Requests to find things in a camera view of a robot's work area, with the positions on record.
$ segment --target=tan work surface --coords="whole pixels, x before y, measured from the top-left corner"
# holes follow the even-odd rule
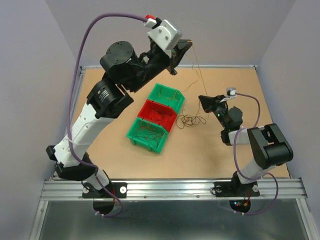
[[[270,124],[271,117],[261,90],[256,71],[252,68],[202,68],[202,75],[209,96],[222,95],[226,88],[236,87],[237,92],[259,99],[261,117],[258,126]],[[235,172],[233,147],[222,143],[223,129],[216,117],[200,110],[206,124],[179,129],[174,125],[160,154],[132,145],[126,137],[139,111],[156,83],[184,91],[198,79],[191,68],[178,68],[171,76],[163,71],[137,93],[130,93],[134,103],[108,125],[88,149],[90,159],[104,169],[112,179],[175,179],[175,178],[231,178]],[[88,69],[84,76],[75,117],[77,118],[93,86],[101,80],[102,69]],[[205,95],[201,79],[183,92],[185,114],[195,115],[199,107],[198,95]],[[252,127],[257,119],[257,103],[250,98],[237,96],[228,101],[243,112],[243,126]],[[253,158],[249,145],[237,146],[239,166]],[[288,177],[286,165],[274,168],[276,177]]]

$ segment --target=cable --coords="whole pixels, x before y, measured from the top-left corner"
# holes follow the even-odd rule
[[[182,109],[181,114],[178,115],[177,118],[175,119],[175,124],[178,128],[184,129],[185,127],[195,126],[195,125],[198,125],[199,123],[202,123],[202,124],[207,123],[207,120],[204,117],[198,116],[200,111],[200,101],[199,101],[199,108],[195,116],[191,116],[190,114],[184,114],[184,111],[185,110]],[[181,120],[183,126],[178,125],[178,120]]]
[[[261,113],[261,108],[260,108],[260,102],[259,102],[259,100],[258,100],[255,96],[251,96],[251,95],[248,95],[248,94],[239,93],[239,92],[236,92],[235,94],[236,94],[236,95],[239,95],[239,96],[251,98],[251,99],[254,99],[254,100],[256,101],[256,104],[258,105],[258,116],[256,117],[255,124],[253,125],[253,128],[255,128],[255,127],[258,125],[258,122],[259,122],[259,120],[260,120],[260,113]]]
[[[77,75],[78,75],[78,68],[79,68],[79,64],[80,64],[80,58],[81,58],[81,54],[82,51],[84,49],[85,46],[85,42],[87,40],[88,34],[90,32],[90,30],[92,29],[92,27],[101,19],[107,18],[107,17],[123,17],[123,18],[130,18],[130,19],[136,19],[142,22],[146,22],[147,19],[145,17],[139,16],[139,15],[134,15],[134,14],[129,14],[129,13],[120,13],[120,12],[111,12],[111,13],[105,13],[105,14],[101,14],[99,16],[97,16],[88,26],[88,28],[86,29],[80,48],[79,48],[79,52],[76,58],[76,62],[75,62],[75,67],[74,67],[74,72],[73,72],[73,79],[72,79],[72,84],[71,84],[71,94],[70,94],[70,99],[69,99],[69,103],[68,103],[68,117],[67,117],[67,136],[70,139],[69,141],[69,148],[70,148],[70,152],[72,154],[72,156],[82,165],[88,166],[88,167],[92,167],[95,168],[95,179],[96,181],[99,183],[99,185],[102,187],[102,189],[109,194],[111,197],[113,197],[114,199],[116,199],[118,201],[118,203],[121,205],[121,209],[119,212],[115,213],[115,214],[111,214],[111,215],[102,215],[102,217],[114,217],[119,215],[120,213],[122,213],[122,211],[124,210],[125,206],[123,205],[123,203],[120,201],[120,199],[115,196],[114,194],[112,194],[100,181],[100,179],[97,176],[98,173],[98,166],[92,163],[87,163],[85,161],[82,161],[82,159],[80,157],[77,156],[75,150],[74,150],[74,146],[72,144],[72,132],[71,132],[71,112],[72,112],[72,100],[73,100],[73,95],[75,92],[75,86],[76,86],[76,82],[77,82]]]
[[[254,96],[251,96],[251,95],[248,95],[248,94],[243,94],[243,93],[236,93],[237,95],[239,96],[244,96],[244,97],[248,97],[248,98],[251,98],[251,99],[254,99],[258,105],[258,116],[257,116],[257,119],[256,119],[256,122],[254,124],[254,128],[258,125],[258,122],[259,122],[259,119],[260,119],[260,114],[261,114],[261,108],[260,108],[260,103],[259,103],[259,100],[254,97]],[[235,136],[234,136],[234,140],[233,140],[233,159],[234,159],[234,165],[235,165],[235,168],[237,170],[237,172],[240,174],[241,177],[243,177],[244,179],[247,179],[249,181],[258,181],[260,180],[260,178],[257,178],[257,179],[254,179],[254,178],[251,178],[251,177],[247,177],[245,176],[240,168],[239,168],[239,165],[238,165],[238,161],[237,161],[237,138],[238,138],[238,135],[239,133],[241,133],[241,131],[245,130],[246,128],[240,128],[236,133],[235,133]],[[253,215],[258,215],[258,214],[262,214],[266,211],[268,211],[276,202],[277,198],[278,198],[278,194],[279,194],[279,184],[278,184],[278,181],[276,179],[276,177],[270,173],[270,172],[267,172],[265,173],[261,178],[263,178],[265,175],[270,175],[274,182],[275,182],[275,196],[274,196],[274,199],[272,200],[272,202],[263,210],[260,210],[260,211],[256,211],[256,212],[249,212],[249,213],[241,213],[243,215],[247,215],[247,216],[253,216]]]
[[[199,75],[198,71],[194,68],[195,62],[193,61],[193,59],[191,57],[189,57],[187,54],[185,54],[192,61],[191,69],[196,72],[196,75],[197,75],[198,78],[196,79],[196,81],[193,81],[185,90],[183,90],[181,92],[184,93],[184,92],[188,91],[188,89],[193,84],[197,83],[199,81],[199,79],[201,78],[205,94],[208,96],[207,88],[206,88],[206,85],[205,85],[205,81],[204,81],[204,78],[203,78],[203,75],[202,75],[202,72],[201,72],[201,68],[200,68],[200,65],[199,65],[199,61],[198,61],[198,58],[197,58],[196,49],[195,49],[195,47],[193,45],[192,45],[192,49],[193,49],[194,57],[195,57],[195,60],[196,60],[196,63],[197,63],[197,68],[199,69],[200,75]],[[176,126],[178,128],[180,128],[180,129],[184,129],[185,127],[195,126],[195,125],[198,125],[199,123],[206,124],[207,120],[204,117],[198,115],[199,111],[200,111],[200,106],[201,106],[201,103],[199,101],[199,107],[198,107],[198,110],[197,110],[195,116],[191,116],[190,114],[184,114],[185,109],[182,109],[181,114],[178,115],[176,120],[175,120]],[[179,120],[181,121],[182,126],[178,125],[178,121]]]

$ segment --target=white plastic part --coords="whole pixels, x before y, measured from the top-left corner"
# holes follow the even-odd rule
[[[182,37],[182,32],[168,20],[163,20],[158,27],[152,29],[147,34],[169,58],[172,57],[172,49]]]
[[[259,126],[258,127],[260,130],[263,130],[265,127],[264,126]],[[237,131],[231,131],[229,132],[229,140],[230,144],[233,146],[234,141],[235,141],[235,136],[236,136]],[[248,131],[247,129],[242,130],[238,136],[236,137],[236,144],[237,145],[243,145],[243,144],[250,144],[249,136],[248,136]]]
[[[101,169],[98,170],[97,177],[99,178],[99,181],[102,183],[103,186],[107,186],[110,183],[107,175]],[[95,174],[92,174],[84,181],[90,183],[98,191],[102,189],[102,186],[98,183]]]
[[[226,89],[226,95],[224,96],[225,98],[222,99],[220,103],[231,100],[231,99],[235,99],[237,97],[236,92],[237,91],[235,87],[228,87]]]
[[[120,193],[125,194],[127,192],[127,188],[125,186],[120,187]]]
[[[241,173],[246,176],[249,179],[254,180],[248,180],[244,177],[242,177],[239,172],[237,172],[239,180],[242,184],[249,184],[253,183],[256,180],[260,179],[265,175],[267,172],[269,172],[271,169],[273,169],[275,166],[271,166],[268,169],[262,169],[255,161],[255,159],[252,159],[244,168],[241,169]]]
[[[151,29],[154,25],[157,24],[157,21],[152,18],[148,18],[148,20],[143,24],[145,27]]]
[[[72,142],[76,155],[82,159],[89,146],[93,143],[99,133],[110,123],[113,118],[95,117],[96,111],[91,104],[84,104],[82,112],[72,126]],[[60,143],[54,147],[54,155],[64,168],[79,165],[79,162],[72,156],[69,148],[69,139],[66,135]]]

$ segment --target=black mounting bracket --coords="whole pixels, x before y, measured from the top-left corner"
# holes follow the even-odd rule
[[[217,198],[244,197],[248,192],[250,192],[251,197],[259,197],[258,183],[255,181],[242,184],[237,172],[233,174],[231,181],[214,182],[214,188],[212,189],[212,194]]]
[[[90,183],[85,182],[84,188],[88,191],[82,192],[82,198],[84,199],[112,199],[113,197],[106,193],[105,190],[96,190]],[[119,199],[125,199],[127,197],[127,186],[126,182],[112,182],[105,188],[108,189],[113,195]]]

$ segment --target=white wall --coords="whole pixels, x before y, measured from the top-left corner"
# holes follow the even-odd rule
[[[296,0],[258,66],[272,119],[292,145],[288,164],[302,177],[320,230],[320,1]]]
[[[89,23],[99,14],[152,14],[173,21],[194,41],[202,64],[258,64],[295,0],[46,0],[74,55]],[[131,19],[104,19],[92,29],[82,65],[98,65],[116,41],[149,49],[148,29]]]
[[[66,127],[75,58],[44,0],[0,8],[0,233],[29,239],[45,177],[47,145]]]

